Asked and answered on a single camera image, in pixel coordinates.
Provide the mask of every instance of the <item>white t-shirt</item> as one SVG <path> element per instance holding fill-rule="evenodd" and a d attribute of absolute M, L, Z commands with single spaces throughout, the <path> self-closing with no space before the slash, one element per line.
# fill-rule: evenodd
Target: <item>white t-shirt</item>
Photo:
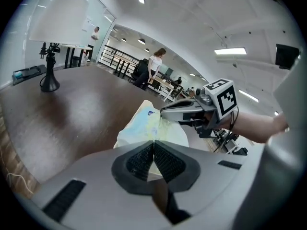
<path fill-rule="evenodd" d="M 151 59 L 153 61 L 150 69 L 153 70 L 153 71 L 157 71 L 158 66 L 160 66 L 162 64 L 162 59 L 160 57 L 156 57 L 154 55 L 150 56 L 149 59 Z"/>
<path fill-rule="evenodd" d="M 96 36 L 96 37 L 97 37 L 97 40 L 99 39 L 98 32 L 93 32 L 92 36 Z M 97 40 L 94 40 L 94 39 L 92 39 L 92 37 L 91 37 L 91 41 L 90 41 L 89 45 L 94 46 Z"/>

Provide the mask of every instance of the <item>white lampshade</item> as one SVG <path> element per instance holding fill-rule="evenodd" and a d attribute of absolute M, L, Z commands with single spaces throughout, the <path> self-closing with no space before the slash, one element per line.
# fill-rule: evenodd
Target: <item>white lampshade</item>
<path fill-rule="evenodd" d="M 81 43 L 86 18 L 86 0 L 53 0 L 34 26 L 30 40 L 73 44 Z"/>

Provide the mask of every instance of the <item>dark pants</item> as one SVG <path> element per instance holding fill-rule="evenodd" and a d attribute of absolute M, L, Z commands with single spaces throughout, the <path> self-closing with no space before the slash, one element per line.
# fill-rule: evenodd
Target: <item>dark pants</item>
<path fill-rule="evenodd" d="M 152 76 L 155 74 L 155 71 L 153 70 L 150 70 Z M 148 71 L 145 71 L 143 72 L 139 77 L 138 79 L 134 82 L 133 85 L 137 86 L 137 87 L 140 87 L 142 83 L 145 82 L 145 84 L 143 85 L 142 89 L 145 90 L 148 86 L 148 79 L 149 79 L 149 72 Z"/>
<path fill-rule="evenodd" d="M 88 52 L 90 52 L 89 56 L 88 56 L 88 59 L 91 59 L 92 58 L 92 54 L 93 54 L 93 50 L 94 50 L 94 46 L 92 45 L 87 45 L 88 47 L 92 48 L 92 50 L 86 50 L 85 54 L 87 55 Z"/>

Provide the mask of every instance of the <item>brown hair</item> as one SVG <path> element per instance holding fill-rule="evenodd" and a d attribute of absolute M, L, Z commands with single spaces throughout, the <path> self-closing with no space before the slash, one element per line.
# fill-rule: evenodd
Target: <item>brown hair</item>
<path fill-rule="evenodd" d="M 160 48 L 157 52 L 155 52 L 153 55 L 156 57 L 160 57 L 162 55 L 166 54 L 166 50 L 164 48 Z"/>

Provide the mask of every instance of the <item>table lamp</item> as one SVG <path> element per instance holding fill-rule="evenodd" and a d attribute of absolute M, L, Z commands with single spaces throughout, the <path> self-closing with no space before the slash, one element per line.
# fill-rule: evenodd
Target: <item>table lamp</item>
<path fill-rule="evenodd" d="M 44 42 L 40 51 L 41 58 L 47 55 L 47 71 L 41 91 L 52 92 L 59 88 L 53 74 L 56 63 L 54 55 L 59 52 L 59 44 L 79 45 L 82 25 L 86 17 L 86 0 L 53 0 L 34 26 L 29 40 Z"/>

